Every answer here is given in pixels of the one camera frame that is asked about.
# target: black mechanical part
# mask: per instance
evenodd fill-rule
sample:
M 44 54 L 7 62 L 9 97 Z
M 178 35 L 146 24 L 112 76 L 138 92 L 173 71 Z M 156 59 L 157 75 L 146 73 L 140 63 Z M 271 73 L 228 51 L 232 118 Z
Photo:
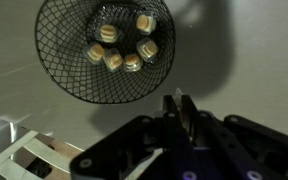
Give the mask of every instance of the black mechanical part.
M 288 136 L 240 116 L 222 122 L 187 95 L 180 107 L 165 96 L 163 112 L 135 118 L 75 158 L 72 178 L 123 179 L 162 148 L 139 179 L 288 179 Z
M 224 126 L 259 163 L 288 177 L 288 136 L 246 118 L 230 115 Z
M 153 119 L 140 116 L 77 156 L 70 164 L 72 179 L 124 179 L 153 155 L 145 132 Z

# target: bolt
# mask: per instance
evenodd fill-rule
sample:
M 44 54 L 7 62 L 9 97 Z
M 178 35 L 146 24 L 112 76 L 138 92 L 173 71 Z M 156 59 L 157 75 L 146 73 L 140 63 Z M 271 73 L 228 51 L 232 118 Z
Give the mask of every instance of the bolt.
M 248 171 L 247 177 L 250 180 L 263 180 L 263 176 L 257 171 Z
M 175 117 L 174 113 L 168 113 L 168 117 Z
M 91 165 L 92 165 L 92 160 L 91 159 L 83 159 L 80 162 L 80 167 L 83 168 L 83 169 L 91 167 Z
M 183 180 L 196 180 L 196 174 L 192 171 L 185 171 L 183 173 Z
M 237 119 L 236 117 L 231 117 L 231 118 L 230 118 L 230 121 L 232 121 L 232 122 L 237 122 L 238 119 Z
M 207 114 L 206 113 L 201 113 L 200 116 L 207 117 Z

